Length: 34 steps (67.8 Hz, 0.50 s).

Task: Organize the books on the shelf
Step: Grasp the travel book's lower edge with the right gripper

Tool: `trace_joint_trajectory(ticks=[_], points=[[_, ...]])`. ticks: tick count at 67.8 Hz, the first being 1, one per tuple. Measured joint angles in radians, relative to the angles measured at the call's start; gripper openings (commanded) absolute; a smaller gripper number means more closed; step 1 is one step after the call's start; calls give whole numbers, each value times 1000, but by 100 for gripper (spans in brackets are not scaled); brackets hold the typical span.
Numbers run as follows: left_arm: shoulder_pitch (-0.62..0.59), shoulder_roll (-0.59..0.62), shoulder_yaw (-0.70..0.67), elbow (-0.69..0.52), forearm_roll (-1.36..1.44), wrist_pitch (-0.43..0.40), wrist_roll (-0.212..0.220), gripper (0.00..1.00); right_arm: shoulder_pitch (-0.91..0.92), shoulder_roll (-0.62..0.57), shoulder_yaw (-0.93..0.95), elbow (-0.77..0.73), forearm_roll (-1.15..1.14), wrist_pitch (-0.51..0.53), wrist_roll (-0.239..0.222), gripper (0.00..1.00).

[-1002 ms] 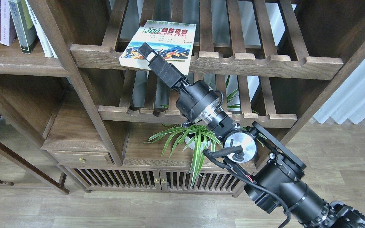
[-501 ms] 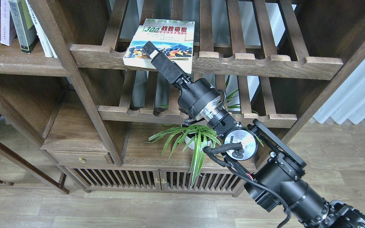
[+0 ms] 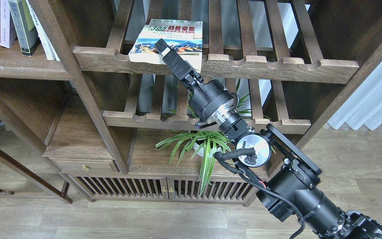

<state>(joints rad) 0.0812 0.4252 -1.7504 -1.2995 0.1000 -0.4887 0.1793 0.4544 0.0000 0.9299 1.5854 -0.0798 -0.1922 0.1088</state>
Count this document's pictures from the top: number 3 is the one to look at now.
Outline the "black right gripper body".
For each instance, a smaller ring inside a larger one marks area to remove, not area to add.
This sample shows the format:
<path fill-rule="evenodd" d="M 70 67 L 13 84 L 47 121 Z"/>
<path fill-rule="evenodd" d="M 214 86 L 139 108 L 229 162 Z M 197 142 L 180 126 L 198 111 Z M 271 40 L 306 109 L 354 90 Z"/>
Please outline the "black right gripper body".
<path fill-rule="evenodd" d="M 235 111 L 239 101 L 235 92 L 230 93 L 218 80 L 207 84 L 199 84 L 194 88 L 189 100 L 189 107 L 200 118 L 196 128 L 205 128 L 214 124 L 221 128 L 231 128 L 241 121 L 241 116 Z"/>

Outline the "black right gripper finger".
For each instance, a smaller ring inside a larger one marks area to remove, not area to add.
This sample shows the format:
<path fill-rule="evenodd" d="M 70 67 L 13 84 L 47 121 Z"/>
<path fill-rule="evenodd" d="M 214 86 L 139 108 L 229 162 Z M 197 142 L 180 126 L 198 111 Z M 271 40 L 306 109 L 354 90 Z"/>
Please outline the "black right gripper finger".
<path fill-rule="evenodd" d="M 159 39 L 155 44 L 156 50 L 162 55 L 163 62 L 169 67 L 174 76 L 190 91 L 200 88 L 203 78 L 181 56 L 163 40 Z"/>

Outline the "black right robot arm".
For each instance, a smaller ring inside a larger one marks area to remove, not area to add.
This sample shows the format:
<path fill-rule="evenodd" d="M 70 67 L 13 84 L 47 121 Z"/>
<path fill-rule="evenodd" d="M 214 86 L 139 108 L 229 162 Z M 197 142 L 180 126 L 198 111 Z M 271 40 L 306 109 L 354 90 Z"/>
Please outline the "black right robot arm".
<path fill-rule="evenodd" d="M 193 96 L 189 106 L 199 118 L 195 124 L 202 129 L 214 124 L 235 146 L 227 153 L 214 157 L 226 169 L 238 174 L 258 189 L 257 197 L 280 221 L 295 214 L 301 225 L 291 235 L 295 238 L 306 225 L 320 239 L 382 239 L 382 225 L 356 210 L 344 212 L 321 190 L 321 169 L 276 127 L 256 133 L 235 111 L 234 98 L 218 80 L 204 83 L 200 74 L 163 39 L 155 44 L 162 60 Z M 284 156 L 285 164 L 268 182 L 261 180 L 251 168 L 264 165 L 275 146 Z"/>

